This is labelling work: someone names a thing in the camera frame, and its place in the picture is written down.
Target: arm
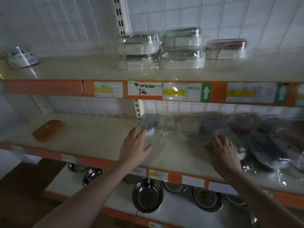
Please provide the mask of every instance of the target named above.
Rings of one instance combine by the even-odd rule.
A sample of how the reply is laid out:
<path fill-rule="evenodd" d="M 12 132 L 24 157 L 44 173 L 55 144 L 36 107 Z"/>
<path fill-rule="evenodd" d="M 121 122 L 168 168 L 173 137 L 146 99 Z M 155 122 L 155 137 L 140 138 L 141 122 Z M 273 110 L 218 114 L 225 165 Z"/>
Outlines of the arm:
<path fill-rule="evenodd" d="M 212 137 L 205 150 L 212 166 L 241 196 L 263 227 L 303 228 L 304 224 L 242 174 L 236 147 L 224 136 Z"/>
<path fill-rule="evenodd" d="M 142 150 L 146 131 L 142 130 L 139 134 L 138 131 L 139 127 L 130 130 L 121 146 L 119 160 L 112 169 L 105 171 L 67 199 L 33 228 L 90 227 L 113 189 L 124 176 L 140 165 L 153 149 L 150 144 Z"/>

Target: white arrow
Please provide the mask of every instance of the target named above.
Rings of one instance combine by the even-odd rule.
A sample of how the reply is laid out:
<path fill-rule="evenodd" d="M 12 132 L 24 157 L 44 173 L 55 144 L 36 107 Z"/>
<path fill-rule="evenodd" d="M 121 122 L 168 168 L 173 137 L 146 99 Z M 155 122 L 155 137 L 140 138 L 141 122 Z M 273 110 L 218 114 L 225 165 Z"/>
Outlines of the white arrow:
<path fill-rule="evenodd" d="M 287 93 L 285 85 L 283 85 L 279 90 L 279 101 L 283 101 L 285 94 Z"/>
<path fill-rule="evenodd" d="M 206 88 L 204 89 L 204 99 L 207 99 L 208 98 L 208 93 L 209 93 L 209 89 L 208 89 L 208 86 L 206 86 Z"/>

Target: yellow price label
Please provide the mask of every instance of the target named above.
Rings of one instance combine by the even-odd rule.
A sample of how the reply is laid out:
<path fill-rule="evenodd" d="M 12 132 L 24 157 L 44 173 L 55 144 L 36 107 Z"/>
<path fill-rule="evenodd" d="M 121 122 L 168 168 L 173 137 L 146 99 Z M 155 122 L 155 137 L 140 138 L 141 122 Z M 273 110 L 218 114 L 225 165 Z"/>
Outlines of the yellow price label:
<path fill-rule="evenodd" d="M 232 98 L 252 98 L 255 96 L 255 90 L 227 90 L 227 97 Z"/>
<path fill-rule="evenodd" d="M 133 173 L 139 173 L 139 170 L 138 169 L 134 169 L 131 172 L 133 172 Z"/>
<path fill-rule="evenodd" d="M 95 87 L 95 93 L 97 94 L 110 94 L 111 88 L 110 87 Z"/>
<path fill-rule="evenodd" d="M 160 174 L 156 174 L 156 173 L 149 173 L 149 176 L 151 176 L 151 177 L 158 177 L 158 178 L 161 177 Z"/>
<path fill-rule="evenodd" d="M 169 96 L 185 96 L 185 90 L 163 89 L 163 95 Z"/>
<path fill-rule="evenodd" d="M 299 100 L 299 101 L 304 100 L 304 93 L 298 92 L 297 100 Z"/>

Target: wire grid back panel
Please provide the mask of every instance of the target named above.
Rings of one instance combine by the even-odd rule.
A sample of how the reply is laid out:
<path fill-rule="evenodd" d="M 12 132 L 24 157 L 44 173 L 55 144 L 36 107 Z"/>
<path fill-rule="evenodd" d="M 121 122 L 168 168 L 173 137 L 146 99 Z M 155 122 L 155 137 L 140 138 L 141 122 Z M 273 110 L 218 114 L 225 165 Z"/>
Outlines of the wire grid back panel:
<path fill-rule="evenodd" d="M 257 106 L 201 103 L 185 101 L 154 101 L 143 100 L 144 112 L 142 114 L 172 115 L 186 117 L 188 115 L 206 117 L 229 117 L 233 113 L 250 114 L 255 118 L 266 114 L 276 114 L 288 119 L 304 119 L 304 108 L 281 106 Z"/>
<path fill-rule="evenodd" d="M 47 96 L 55 113 L 134 118 L 133 99 Z"/>
<path fill-rule="evenodd" d="M 114 0 L 0 0 L 0 49 L 38 57 L 116 53 Z"/>
<path fill-rule="evenodd" d="M 127 0 L 132 32 L 201 27 L 208 39 L 245 38 L 253 49 L 303 49 L 303 0 Z"/>

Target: finger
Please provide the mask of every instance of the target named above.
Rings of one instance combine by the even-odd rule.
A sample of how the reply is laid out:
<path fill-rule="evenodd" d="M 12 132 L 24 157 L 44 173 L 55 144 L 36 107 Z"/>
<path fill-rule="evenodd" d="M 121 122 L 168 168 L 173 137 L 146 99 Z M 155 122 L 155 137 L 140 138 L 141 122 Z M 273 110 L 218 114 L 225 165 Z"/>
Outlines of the finger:
<path fill-rule="evenodd" d="M 221 141 L 217 136 L 212 136 L 211 141 L 212 141 L 213 149 L 221 147 Z"/>
<path fill-rule="evenodd" d="M 204 149 L 205 149 L 207 155 L 209 156 L 209 158 L 211 159 L 211 157 L 213 156 L 213 152 L 210 150 L 209 146 L 204 145 Z"/>
<path fill-rule="evenodd" d="M 232 143 L 232 141 L 230 140 L 230 139 L 228 139 L 228 145 L 231 147 L 231 148 L 233 148 L 233 143 Z"/>
<path fill-rule="evenodd" d="M 131 136 L 131 137 L 132 137 L 132 138 L 137 138 L 138 131 L 139 131 L 139 126 L 136 127 L 136 128 L 133 130 L 132 136 Z"/>
<path fill-rule="evenodd" d="M 225 139 L 226 137 L 223 136 L 223 135 L 218 135 L 217 137 L 219 138 L 221 144 L 224 145 L 224 144 L 225 144 L 225 141 L 226 141 L 226 139 Z"/>
<path fill-rule="evenodd" d="M 149 154 L 149 153 L 151 153 L 153 147 L 154 147 L 154 144 L 150 144 L 143 151 Z"/>
<path fill-rule="evenodd" d="M 137 135 L 137 138 L 139 139 L 139 142 L 142 142 L 145 140 L 146 130 L 141 130 L 139 134 Z"/>
<path fill-rule="evenodd" d="M 133 132 L 134 128 L 135 128 L 135 127 L 133 127 L 133 128 L 129 131 L 129 133 L 128 133 L 127 137 L 126 137 L 127 139 L 130 139 L 130 138 L 131 138 L 131 135 L 132 135 L 132 132 Z"/>

